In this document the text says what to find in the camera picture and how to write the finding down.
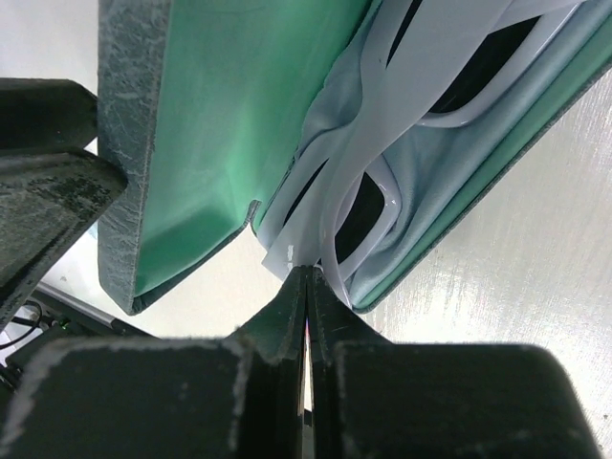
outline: white surface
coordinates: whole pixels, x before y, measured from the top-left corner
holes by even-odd
[[[5,0],[2,76],[96,79],[95,0]],[[521,160],[367,321],[397,341],[519,341],[568,371],[612,458],[612,75]],[[278,289],[246,230],[129,322],[159,336],[221,336]],[[46,280],[118,317],[86,236]]]

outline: white sunglasses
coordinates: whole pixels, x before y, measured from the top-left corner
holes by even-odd
[[[484,113],[578,3],[383,0],[361,54],[361,109],[349,125],[316,138],[279,189],[257,234],[268,249],[264,266],[284,279],[293,266],[320,260],[330,286],[350,305],[346,279],[388,234],[402,205],[384,150],[414,124],[455,127]],[[481,68],[500,46],[506,55]],[[469,77],[479,71],[486,75],[474,84]],[[383,209],[361,242],[339,258],[342,224],[360,205],[355,200],[365,176],[381,192]]]

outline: open glasses case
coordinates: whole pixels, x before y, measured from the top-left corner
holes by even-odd
[[[100,0],[102,287],[136,314],[246,226],[366,312],[612,62],[612,0]]]

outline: table surface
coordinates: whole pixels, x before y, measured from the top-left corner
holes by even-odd
[[[95,0],[5,0],[1,77],[96,91]],[[395,341],[527,342],[570,375],[612,458],[612,74],[598,82],[364,318]],[[160,337],[224,336],[280,283],[249,230],[149,310],[126,317],[85,235],[45,281]]]

